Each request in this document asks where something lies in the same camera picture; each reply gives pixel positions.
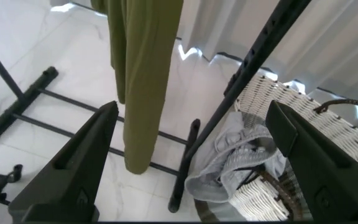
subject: green fabric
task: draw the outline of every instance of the green fabric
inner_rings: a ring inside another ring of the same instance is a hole
[[[108,16],[111,65],[126,104],[125,164],[146,171],[157,140],[183,0],[92,0]]]

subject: laundry basket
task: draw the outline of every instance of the laundry basket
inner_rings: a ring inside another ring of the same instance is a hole
[[[358,162],[358,129],[332,111],[317,113],[314,109],[321,106],[318,102],[278,81],[265,76],[254,75],[237,98],[235,109],[265,118],[272,100],[293,108]],[[249,122],[244,125],[252,127],[254,122],[250,119],[247,120]],[[279,181],[301,205],[303,218],[311,219],[307,203],[289,163]]]

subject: white curtain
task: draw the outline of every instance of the white curtain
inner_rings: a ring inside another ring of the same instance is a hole
[[[243,58],[278,0],[185,0],[178,36],[197,47]],[[358,0],[312,0],[265,62],[281,82],[297,79],[358,99]]]

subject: clothes rack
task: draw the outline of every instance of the clothes rack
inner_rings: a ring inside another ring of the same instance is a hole
[[[172,196],[168,204],[168,209],[171,212],[177,212],[180,207],[180,202],[184,190],[184,181],[188,176],[191,159],[197,152],[198,148],[211,134],[211,131],[216,127],[229,108],[233,105],[241,91],[246,87],[251,78],[257,73],[258,69],[262,66],[267,57],[273,52],[274,48],[278,45],[283,36],[298,19],[310,1],[311,0],[279,1],[273,13],[264,25],[262,31],[255,40],[254,44],[250,48],[238,71],[232,76],[230,82],[228,83],[228,86],[224,92],[225,97],[223,101],[218,106],[217,110],[214,112],[211,119],[206,124],[204,130],[202,130],[198,137],[197,135],[200,128],[200,120],[198,119],[192,122],[187,140],[161,131],[158,133],[160,136],[185,145],[185,151],[181,159],[179,171],[161,166],[153,162],[150,163],[150,167],[154,167],[158,170],[167,172],[177,177]],[[97,110],[97,108],[93,106],[86,105],[82,102],[46,90],[46,87],[53,81],[54,78],[57,77],[57,75],[58,71],[56,68],[50,67],[46,69],[46,71],[44,71],[42,75],[23,93],[0,62],[0,76],[17,96],[17,100],[5,112],[3,112],[2,115],[0,115],[0,136],[17,119],[62,134],[69,138],[74,136],[74,134],[71,132],[22,115],[28,106],[31,105],[31,103],[41,93],[90,111],[95,112]],[[124,118],[119,117],[118,120],[124,121]],[[110,147],[109,152],[120,156],[124,155],[122,151],[112,147]]]

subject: white marble floor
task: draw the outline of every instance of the white marble floor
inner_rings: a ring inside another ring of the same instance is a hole
[[[49,90],[99,107],[117,100],[114,70],[109,64],[108,23],[105,17],[81,7],[51,9],[48,0],[0,0],[0,59],[22,90],[53,65],[59,76]],[[199,118],[201,129],[223,99],[223,91],[239,63],[217,56],[207,62],[201,52],[181,50],[175,42],[166,103],[160,130],[186,138],[190,123]],[[0,78],[0,114],[15,96]],[[124,105],[119,105],[121,116]],[[40,96],[26,116],[75,132],[92,112]],[[68,138],[29,123],[16,121],[0,138],[0,173],[23,164],[23,178],[6,187],[12,200]],[[122,123],[112,146],[123,149]],[[158,138],[153,162],[178,169],[183,146]],[[109,154],[96,205],[100,220],[199,220],[192,198],[185,194],[178,213],[167,205],[175,177],[149,168],[143,175],[125,170],[123,158]]]

